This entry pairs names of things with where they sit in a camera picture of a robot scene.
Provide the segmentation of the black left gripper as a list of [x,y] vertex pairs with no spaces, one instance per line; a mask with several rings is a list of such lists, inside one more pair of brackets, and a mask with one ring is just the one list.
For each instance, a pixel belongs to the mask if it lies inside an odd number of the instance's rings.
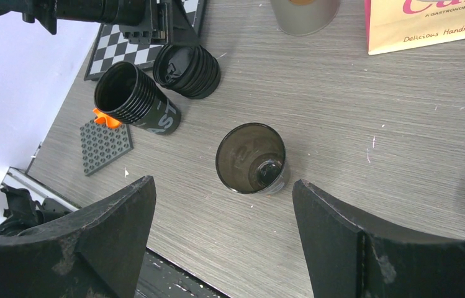
[[181,1],[24,1],[22,14],[56,34],[58,19],[117,25],[131,44],[195,47],[199,37]]

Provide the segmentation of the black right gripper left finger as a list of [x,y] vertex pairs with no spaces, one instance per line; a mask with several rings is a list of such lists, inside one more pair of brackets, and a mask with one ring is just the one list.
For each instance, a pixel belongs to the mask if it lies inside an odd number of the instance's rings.
[[14,236],[0,235],[0,297],[133,297],[156,204],[144,176]]

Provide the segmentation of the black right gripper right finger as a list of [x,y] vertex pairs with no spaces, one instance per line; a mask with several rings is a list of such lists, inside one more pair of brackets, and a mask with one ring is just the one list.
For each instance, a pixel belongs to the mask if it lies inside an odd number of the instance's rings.
[[304,179],[292,201],[315,297],[465,297],[465,240],[397,225]]

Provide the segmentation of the single black coffee cup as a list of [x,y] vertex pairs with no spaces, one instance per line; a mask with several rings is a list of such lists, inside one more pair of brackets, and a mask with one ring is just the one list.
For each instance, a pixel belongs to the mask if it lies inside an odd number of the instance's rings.
[[226,134],[216,152],[215,168],[226,188],[244,195],[275,194],[284,189],[291,173],[282,137],[257,122]]

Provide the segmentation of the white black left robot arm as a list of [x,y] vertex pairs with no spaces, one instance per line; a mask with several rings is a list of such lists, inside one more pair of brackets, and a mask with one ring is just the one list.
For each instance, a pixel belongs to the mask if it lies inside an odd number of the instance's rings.
[[19,12],[55,35],[57,21],[117,25],[131,44],[196,47],[199,37],[181,1],[153,0],[0,0],[0,16]]

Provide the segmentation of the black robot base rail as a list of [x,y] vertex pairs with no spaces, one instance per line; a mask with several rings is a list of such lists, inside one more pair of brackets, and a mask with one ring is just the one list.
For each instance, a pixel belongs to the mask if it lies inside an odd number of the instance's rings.
[[[0,187],[0,235],[14,236],[72,212],[44,206],[33,200],[27,189]],[[218,289],[146,247],[133,297],[222,296]]]

